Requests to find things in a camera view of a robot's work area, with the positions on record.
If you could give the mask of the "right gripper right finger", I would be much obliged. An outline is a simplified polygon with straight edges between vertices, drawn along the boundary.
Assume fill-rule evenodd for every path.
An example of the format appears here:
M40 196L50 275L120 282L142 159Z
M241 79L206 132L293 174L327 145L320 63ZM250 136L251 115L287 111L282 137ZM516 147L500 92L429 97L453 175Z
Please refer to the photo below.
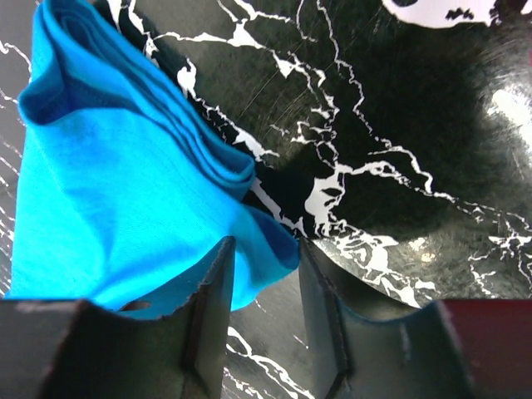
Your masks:
M531 302L445 299L414 308L299 243L319 398L528 398Z

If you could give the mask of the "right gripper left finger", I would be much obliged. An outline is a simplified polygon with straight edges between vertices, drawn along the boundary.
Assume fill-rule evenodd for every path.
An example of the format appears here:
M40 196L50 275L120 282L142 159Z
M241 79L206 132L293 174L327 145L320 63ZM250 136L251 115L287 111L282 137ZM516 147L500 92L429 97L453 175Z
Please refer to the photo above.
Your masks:
M235 241L112 312L86 300L1 303L4 398L217 398Z

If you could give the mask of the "blue t shirt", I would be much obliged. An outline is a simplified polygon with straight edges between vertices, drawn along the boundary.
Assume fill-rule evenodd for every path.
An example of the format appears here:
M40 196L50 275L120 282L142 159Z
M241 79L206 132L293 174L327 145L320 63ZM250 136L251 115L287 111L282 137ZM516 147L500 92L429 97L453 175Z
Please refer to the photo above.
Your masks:
M88 2L35 11L9 299L116 311L236 241L231 307L299 264L296 239L244 203L254 159Z

